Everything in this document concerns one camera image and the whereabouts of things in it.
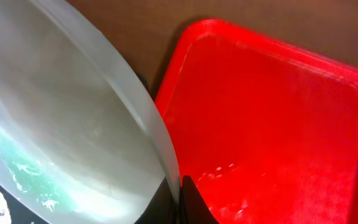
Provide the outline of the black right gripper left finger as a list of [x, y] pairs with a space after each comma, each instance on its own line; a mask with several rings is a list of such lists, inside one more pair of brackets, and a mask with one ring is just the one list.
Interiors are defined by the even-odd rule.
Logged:
[[176, 224], [177, 203], [173, 198], [167, 179], [164, 178], [152, 197], [145, 212], [135, 224]]

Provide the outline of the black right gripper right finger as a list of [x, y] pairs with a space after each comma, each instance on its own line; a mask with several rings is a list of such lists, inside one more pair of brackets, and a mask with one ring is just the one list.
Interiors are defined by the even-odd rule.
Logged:
[[188, 175], [182, 178], [179, 219], [181, 224], [219, 224]]

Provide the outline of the pale green plate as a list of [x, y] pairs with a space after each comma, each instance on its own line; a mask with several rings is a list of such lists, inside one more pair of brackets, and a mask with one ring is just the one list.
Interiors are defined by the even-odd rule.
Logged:
[[66, 1], [0, 0], [0, 186], [48, 223], [135, 223], [164, 178], [179, 207], [168, 131], [108, 39]]

